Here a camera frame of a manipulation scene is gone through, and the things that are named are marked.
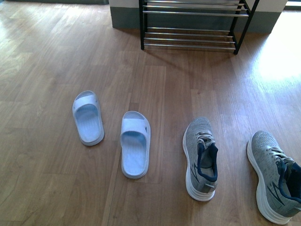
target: shoelace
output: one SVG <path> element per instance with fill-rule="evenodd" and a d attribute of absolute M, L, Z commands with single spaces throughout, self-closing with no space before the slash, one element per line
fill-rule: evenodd
<path fill-rule="evenodd" d="M 282 161 L 284 163 L 288 163 L 288 162 L 294 162 L 294 160 L 290 157 L 287 157 L 284 152 L 278 148 L 278 147 L 268 147 L 267 152 L 269 152 L 269 154 L 272 154 L 273 156 L 275 156 L 275 160 L 277 158 L 282 159 Z"/>
<path fill-rule="evenodd" d="M 215 143 L 214 137 L 210 131 L 201 131 L 196 134 L 198 143 L 204 145 L 204 148 L 207 149 L 212 143 Z"/>

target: shoe rack bar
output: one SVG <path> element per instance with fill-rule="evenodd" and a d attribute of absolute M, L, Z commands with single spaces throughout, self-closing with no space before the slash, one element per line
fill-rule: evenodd
<path fill-rule="evenodd" d="M 240 49 L 259 0 L 252 9 L 246 0 L 163 1 L 139 0 L 141 49 L 145 46 L 205 48 L 233 50 L 236 55 Z M 225 30 L 204 30 L 173 27 L 148 27 L 148 14 L 221 16 L 232 17 L 231 27 Z M 242 34 L 237 40 L 234 29 L 239 18 L 247 18 Z"/>

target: white slide sandal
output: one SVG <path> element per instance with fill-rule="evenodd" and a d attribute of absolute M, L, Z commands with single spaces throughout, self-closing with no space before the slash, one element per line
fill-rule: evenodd
<path fill-rule="evenodd" d="M 72 112 L 81 142 L 87 146 L 98 144 L 104 130 L 96 94 L 89 90 L 80 93 L 74 100 Z"/>
<path fill-rule="evenodd" d="M 151 126 L 139 112 L 125 113 L 121 124 L 121 169 L 131 179 L 143 177 L 149 166 Z"/>

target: white sneaker sole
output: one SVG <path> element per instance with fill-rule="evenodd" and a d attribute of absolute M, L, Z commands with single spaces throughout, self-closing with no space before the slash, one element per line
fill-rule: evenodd
<path fill-rule="evenodd" d="M 195 200 L 197 201 L 202 201 L 202 202 L 206 202 L 209 201 L 210 199 L 213 198 L 214 194 L 215 194 L 215 190 L 213 192 L 210 193 L 202 193 L 199 192 L 198 190 L 196 190 L 192 183 L 191 183 L 191 178 L 190 178 L 190 161 L 189 161 L 189 156 L 188 156 L 188 150 L 187 150 L 187 146 L 186 146 L 186 133 L 187 133 L 187 129 L 184 133 L 183 136 L 183 149 L 187 158 L 187 170 L 186 170 L 186 189 L 188 194 Z"/>
<path fill-rule="evenodd" d="M 258 186 L 256 190 L 256 200 L 257 200 L 257 206 L 260 211 L 260 213 L 269 221 L 279 224 L 279 225 L 285 225 L 287 224 L 291 218 L 283 217 L 282 215 L 275 212 L 270 206 L 267 198 L 267 193 L 265 189 L 265 183 L 264 178 L 262 175 L 261 170 L 259 169 L 256 160 L 254 158 L 253 152 L 252 152 L 252 138 L 249 140 L 247 145 L 247 155 L 248 159 L 255 169 L 257 175 L 258 175 Z"/>

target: gray sneaker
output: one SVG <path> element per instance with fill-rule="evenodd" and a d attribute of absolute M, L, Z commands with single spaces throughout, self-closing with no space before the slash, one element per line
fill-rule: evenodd
<path fill-rule="evenodd" d="M 301 211 L 301 167 L 264 131 L 252 136 L 247 155 L 259 178 L 256 199 L 260 213 L 273 223 L 286 224 Z"/>
<path fill-rule="evenodd" d="M 186 188 L 198 201 L 213 198 L 217 186 L 218 149 L 207 118 L 195 119 L 185 131 L 183 149 L 187 158 Z"/>

